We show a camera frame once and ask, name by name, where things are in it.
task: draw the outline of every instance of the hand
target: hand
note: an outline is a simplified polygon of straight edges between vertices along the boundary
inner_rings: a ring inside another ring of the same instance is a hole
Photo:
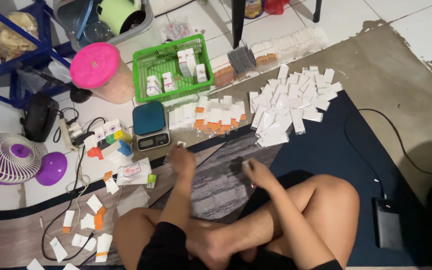
[[[254,185],[264,188],[266,191],[279,185],[276,177],[265,164],[260,163],[252,157],[248,159],[248,162],[249,167],[243,166],[243,171]]]
[[[171,167],[173,167],[173,170],[178,174],[187,174],[191,177],[195,175],[195,155],[186,150],[182,145],[173,146],[171,154],[169,155],[169,160],[171,161]]]

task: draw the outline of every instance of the digital kitchen scale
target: digital kitchen scale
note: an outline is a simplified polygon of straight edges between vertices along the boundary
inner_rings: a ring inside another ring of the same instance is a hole
[[[161,102],[151,102],[132,110],[133,130],[138,150],[146,151],[169,144],[170,130]]]

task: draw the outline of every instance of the red plastic bag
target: red plastic bag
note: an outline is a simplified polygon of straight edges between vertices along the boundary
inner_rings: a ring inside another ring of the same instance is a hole
[[[266,0],[264,9],[267,14],[281,15],[284,13],[284,5],[289,2],[290,0]]]

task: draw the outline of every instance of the pink lid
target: pink lid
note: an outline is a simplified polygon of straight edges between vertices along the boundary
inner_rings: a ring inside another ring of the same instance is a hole
[[[69,73],[75,85],[83,89],[103,86],[118,69],[120,52],[105,42],[88,45],[71,62]]]

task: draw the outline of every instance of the rug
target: rug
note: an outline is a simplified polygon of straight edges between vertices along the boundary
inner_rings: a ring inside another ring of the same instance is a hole
[[[240,128],[226,137],[216,137],[201,144],[190,147],[196,152],[198,168],[193,184],[192,215],[193,217],[213,220],[222,223],[236,221],[243,211],[245,203],[254,191],[250,183],[240,171],[239,164],[243,159],[254,156],[265,164],[276,177],[294,170],[305,170],[314,174],[330,174],[349,181],[358,191],[360,197],[360,216],[357,237],[348,266],[415,266],[430,265],[428,251],[424,249],[423,206],[419,203],[396,165],[379,143],[378,139],[359,113],[353,113],[356,107],[345,92],[331,101],[331,106],[324,113],[323,121],[304,121],[307,133],[296,135],[291,133],[290,142],[270,148],[255,146],[254,132],[249,127]],[[363,158],[352,148],[344,135],[343,123],[348,120],[346,131],[348,138],[362,153],[364,158],[375,169],[383,182],[388,198],[394,200],[401,210],[401,225],[407,251],[379,249],[375,244],[371,198],[379,196],[379,185],[374,182],[373,174]],[[163,159],[154,160],[153,171],[159,176],[171,178],[171,169],[163,164]],[[151,202],[153,208],[162,208],[171,187],[159,188],[162,196]],[[124,190],[124,198],[132,190]],[[114,196],[108,195],[104,183],[98,181],[90,185],[87,193],[81,197],[85,202],[92,194],[96,194],[106,208],[114,206]],[[64,194],[39,205],[24,209],[0,211],[0,268],[26,267],[31,260],[37,258],[42,265],[64,265],[47,261],[40,251],[41,228],[39,216],[45,224],[67,207],[70,194]],[[89,211],[85,203],[81,203],[82,216]],[[105,215],[101,233],[111,233],[111,220]],[[48,232],[54,236],[61,228],[55,226]],[[72,236],[60,239],[69,255],[77,249],[70,242]],[[48,255],[54,256],[49,244],[46,244]],[[112,246],[108,261],[94,263],[93,252],[83,250],[80,256],[70,262],[80,265],[83,261],[91,268],[117,269],[121,261]]]

